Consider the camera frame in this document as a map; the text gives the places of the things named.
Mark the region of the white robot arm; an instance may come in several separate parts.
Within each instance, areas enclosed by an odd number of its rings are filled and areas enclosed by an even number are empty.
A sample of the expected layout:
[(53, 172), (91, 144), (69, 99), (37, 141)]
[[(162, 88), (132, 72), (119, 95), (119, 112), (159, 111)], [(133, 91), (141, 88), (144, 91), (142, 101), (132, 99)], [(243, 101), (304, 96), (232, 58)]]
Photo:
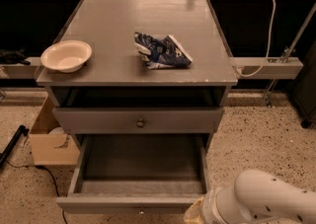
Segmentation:
[(262, 224), (279, 218), (316, 224), (316, 192), (259, 170), (243, 171), (232, 185), (212, 189), (184, 215), (186, 224)]

